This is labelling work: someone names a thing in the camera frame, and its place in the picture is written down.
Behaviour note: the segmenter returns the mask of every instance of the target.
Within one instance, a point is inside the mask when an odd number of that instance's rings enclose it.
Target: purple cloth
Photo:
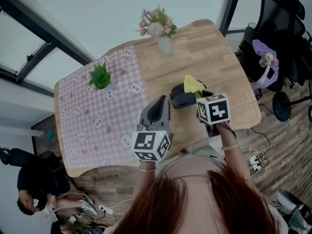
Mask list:
[[[274,58],[277,57],[276,52],[274,50],[270,49],[267,45],[265,45],[264,43],[262,43],[260,40],[257,40],[257,39],[253,40],[253,50],[261,58],[264,57],[264,55],[266,53],[271,53],[274,56]],[[279,69],[278,62],[271,63],[271,68],[273,68],[273,70],[274,70],[274,74],[271,77],[271,79],[266,77],[265,82],[263,83],[263,85],[261,87],[260,87],[260,84],[257,84],[256,82],[252,82],[251,86],[252,86],[253,90],[258,89],[258,88],[266,88],[266,87],[270,86],[273,82],[277,81],[278,69]]]

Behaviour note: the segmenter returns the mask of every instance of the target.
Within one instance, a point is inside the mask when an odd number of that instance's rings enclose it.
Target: white power strip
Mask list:
[[[108,208],[106,206],[103,206],[103,205],[99,205],[98,208],[101,210],[101,211],[106,211],[106,213],[110,214],[110,215],[113,215],[114,214],[114,211],[111,209],[111,208]]]
[[[252,155],[250,158],[249,158],[249,162],[250,164],[252,165],[253,167],[253,170],[255,172],[259,172],[259,170],[261,169],[261,166],[259,164],[259,159],[255,156],[255,155]]]

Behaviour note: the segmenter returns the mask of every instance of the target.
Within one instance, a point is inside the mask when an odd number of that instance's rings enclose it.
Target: yellow cloth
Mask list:
[[[186,75],[184,78],[184,92],[188,93],[195,93],[198,91],[203,91],[204,85],[197,81],[194,77],[190,75]]]

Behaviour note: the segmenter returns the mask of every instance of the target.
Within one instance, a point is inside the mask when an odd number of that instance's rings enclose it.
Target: checkered tablecloth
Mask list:
[[[112,85],[88,86],[90,71],[106,63]],[[137,160],[130,150],[139,114],[148,104],[133,46],[89,63],[59,81],[61,138],[69,168]]]

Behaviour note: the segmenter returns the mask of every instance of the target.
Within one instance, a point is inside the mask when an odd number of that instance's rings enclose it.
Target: wooden table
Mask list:
[[[113,50],[134,45],[140,65],[145,94],[149,101],[167,95],[171,89],[191,75],[209,89],[226,93],[231,108],[231,127],[249,129],[261,121],[261,113],[248,79],[234,52],[216,26],[208,19],[197,20],[177,30],[173,50],[159,52],[153,38],[126,42]],[[60,134],[59,84],[55,85],[55,112],[59,145],[69,176],[76,177],[92,169],[69,169]],[[175,134],[170,154],[207,138],[203,124],[196,118],[195,106],[174,109],[171,105],[172,133]],[[123,165],[137,165],[137,162]]]

